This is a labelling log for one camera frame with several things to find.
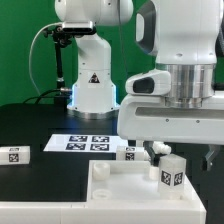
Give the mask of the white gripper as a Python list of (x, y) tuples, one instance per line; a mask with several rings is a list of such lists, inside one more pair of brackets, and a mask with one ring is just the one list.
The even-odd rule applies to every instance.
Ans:
[(149, 141), (208, 144), (205, 170), (224, 145), (224, 93), (215, 93), (197, 109), (165, 106), (163, 97), (127, 95), (120, 106), (117, 133), (122, 139), (142, 140), (152, 166), (158, 166), (160, 155)]

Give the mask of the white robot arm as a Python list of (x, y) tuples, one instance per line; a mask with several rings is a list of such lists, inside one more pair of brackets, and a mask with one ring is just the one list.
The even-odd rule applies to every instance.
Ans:
[(55, 0), (78, 47), (68, 108), (118, 108), (127, 141), (224, 144), (224, 92), (216, 91), (223, 0)]

